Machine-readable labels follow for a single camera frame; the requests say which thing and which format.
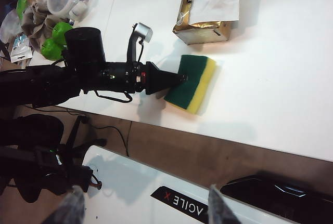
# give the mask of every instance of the gold paper bag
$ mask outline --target gold paper bag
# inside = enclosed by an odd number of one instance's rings
[[[177,23],[172,30],[174,34],[187,45],[229,40],[232,21],[210,21],[188,24],[192,1],[182,0]]]

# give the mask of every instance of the green object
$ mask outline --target green object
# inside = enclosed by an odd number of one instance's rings
[[[206,56],[182,55],[178,74],[187,75],[187,81],[171,88],[164,99],[195,114],[204,98],[215,67],[215,61]]]
[[[59,45],[66,46],[65,33],[71,29],[73,29],[73,27],[68,23],[57,23],[52,30],[53,40]]]
[[[18,0],[16,5],[16,13],[20,20],[23,18],[23,12],[28,7],[28,0]]]
[[[62,50],[63,46],[55,43],[52,38],[47,38],[42,45],[41,53],[46,59],[56,61],[62,59]]]

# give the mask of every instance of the green scouring pad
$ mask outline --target green scouring pad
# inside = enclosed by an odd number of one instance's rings
[[[195,114],[206,93],[216,62],[206,56],[182,55],[178,74],[187,75],[187,81],[173,87],[165,100]]]

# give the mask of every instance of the cloth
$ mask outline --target cloth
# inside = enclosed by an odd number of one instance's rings
[[[45,5],[33,2],[23,14],[21,28],[29,38],[32,47],[41,52],[42,44],[51,37],[53,27],[58,22],[66,20],[66,18],[52,15]]]

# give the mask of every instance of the plastic bag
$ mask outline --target plastic bag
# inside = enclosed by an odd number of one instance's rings
[[[3,43],[8,43],[12,37],[22,32],[20,19],[16,13],[16,9],[10,11],[0,27],[0,39]]]

